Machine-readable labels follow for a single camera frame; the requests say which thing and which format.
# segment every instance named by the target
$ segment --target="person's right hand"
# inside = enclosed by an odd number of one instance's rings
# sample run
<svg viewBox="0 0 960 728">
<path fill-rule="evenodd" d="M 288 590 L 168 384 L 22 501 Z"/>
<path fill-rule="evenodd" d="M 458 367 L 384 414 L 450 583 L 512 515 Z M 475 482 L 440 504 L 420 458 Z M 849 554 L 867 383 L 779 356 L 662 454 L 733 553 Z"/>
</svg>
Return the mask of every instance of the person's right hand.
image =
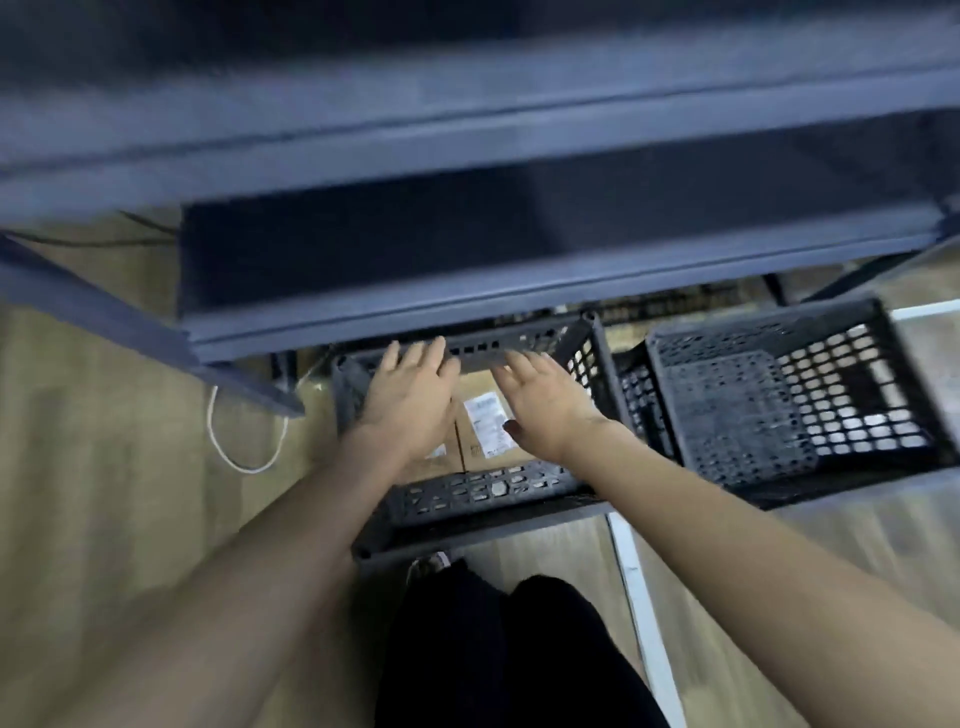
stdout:
<svg viewBox="0 0 960 728">
<path fill-rule="evenodd" d="M 546 353 L 506 353 L 508 367 L 493 378 L 516 420 L 503 425 L 518 445 L 540 460 L 564 464 L 570 445 L 586 429 L 609 422 L 570 372 Z"/>
</svg>

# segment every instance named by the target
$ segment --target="black cable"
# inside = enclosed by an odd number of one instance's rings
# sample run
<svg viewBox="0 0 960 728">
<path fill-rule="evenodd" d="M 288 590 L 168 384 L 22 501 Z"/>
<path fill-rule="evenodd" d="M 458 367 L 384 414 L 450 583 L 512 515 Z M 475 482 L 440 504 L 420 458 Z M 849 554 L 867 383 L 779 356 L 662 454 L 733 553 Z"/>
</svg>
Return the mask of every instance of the black cable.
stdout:
<svg viewBox="0 0 960 728">
<path fill-rule="evenodd" d="M 26 240 L 39 245 L 49 245 L 53 248 L 74 248 L 77 250 L 105 250 L 109 248 L 155 248 L 165 245 L 175 245 L 177 242 L 176 239 L 170 237 L 141 237 L 134 238 L 132 240 L 97 240 L 90 243 L 83 243 L 72 240 L 60 240 L 56 237 L 45 237 L 44 235 L 37 235 L 32 232 L 7 230 L 5 228 L 0 228 L 0 235 L 19 238 L 20 240 Z"/>
<path fill-rule="evenodd" d="M 136 223 L 144 228 L 149 228 L 152 231 L 163 232 L 167 235 L 179 235 L 180 231 L 177 228 L 171 228 L 166 225 L 160 225 L 160 223 L 155 223 L 150 218 L 144 217 L 143 215 L 137 215 L 133 212 L 124 212 L 120 210 L 120 214 L 126 217 L 131 222 Z"/>
</svg>

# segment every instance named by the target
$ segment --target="shoe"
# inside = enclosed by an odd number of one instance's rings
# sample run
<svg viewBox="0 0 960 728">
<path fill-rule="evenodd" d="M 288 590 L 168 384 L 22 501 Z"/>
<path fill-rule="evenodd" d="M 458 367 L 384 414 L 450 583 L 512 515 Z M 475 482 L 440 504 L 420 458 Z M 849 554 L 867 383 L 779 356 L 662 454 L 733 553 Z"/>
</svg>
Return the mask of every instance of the shoe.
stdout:
<svg viewBox="0 0 960 728">
<path fill-rule="evenodd" d="M 409 587 L 419 579 L 449 568 L 450 557 L 446 555 L 446 551 L 437 551 L 429 556 L 421 556 L 419 559 L 414 559 L 414 563 L 407 570 L 407 586 Z"/>
</svg>

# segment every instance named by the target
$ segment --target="hand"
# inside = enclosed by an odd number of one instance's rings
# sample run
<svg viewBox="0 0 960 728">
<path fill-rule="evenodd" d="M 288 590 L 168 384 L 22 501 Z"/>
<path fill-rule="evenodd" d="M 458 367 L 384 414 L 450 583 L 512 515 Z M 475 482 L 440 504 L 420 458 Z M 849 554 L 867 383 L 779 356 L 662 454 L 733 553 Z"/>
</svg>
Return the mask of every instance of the hand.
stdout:
<svg viewBox="0 0 960 728">
<path fill-rule="evenodd" d="M 493 378 L 516 420 L 503 428 L 527 452 L 563 465 L 570 445 L 585 428 L 609 420 L 549 354 L 507 352 L 506 357 L 509 369 L 495 367 Z"/>
<path fill-rule="evenodd" d="M 359 424 L 380 430 L 382 442 L 400 448 L 404 462 L 433 452 L 453 425 L 460 359 L 444 362 L 445 349 L 442 336 L 429 347 L 418 341 L 398 361 L 400 345 L 395 341 L 370 384 Z"/>
</svg>

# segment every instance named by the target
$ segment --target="white cable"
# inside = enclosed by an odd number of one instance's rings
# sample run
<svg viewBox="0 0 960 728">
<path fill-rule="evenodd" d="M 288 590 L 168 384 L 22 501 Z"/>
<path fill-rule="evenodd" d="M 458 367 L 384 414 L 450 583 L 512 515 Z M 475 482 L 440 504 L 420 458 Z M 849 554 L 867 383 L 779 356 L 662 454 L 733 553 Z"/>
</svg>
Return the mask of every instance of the white cable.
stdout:
<svg viewBox="0 0 960 728">
<path fill-rule="evenodd" d="M 306 371 L 306 374 L 297 380 L 297 386 L 294 387 L 294 393 L 300 389 L 300 386 L 310 378 L 310 375 L 312 375 L 317 370 L 317 367 L 323 364 L 324 361 L 326 361 L 326 356 L 321 356 Z M 217 392 L 219 391 L 220 387 L 214 385 L 213 390 L 210 392 L 210 402 L 206 406 L 206 434 L 210 437 L 210 442 L 213 443 L 213 448 L 217 450 L 217 454 L 223 458 L 224 462 L 231 466 L 238 473 L 242 473 L 244 475 L 260 475 L 261 473 L 265 473 L 274 466 L 274 463 L 280 457 L 280 453 L 283 450 L 283 441 L 286 439 L 287 429 L 290 427 L 290 418 L 283 418 L 283 428 L 280 430 L 280 438 L 276 441 L 276 450 L 274 450 L 273 456 L 267 461 L 266 465 L 261 465 L 259 468 L 246 468 L 232 460 L 230 456 L 224 452 L 224 449 L 220 446 L 220 442 L 217 440 L 217 435 L 213 431 L 213 410 L 217 403 Z"/>
</svg>

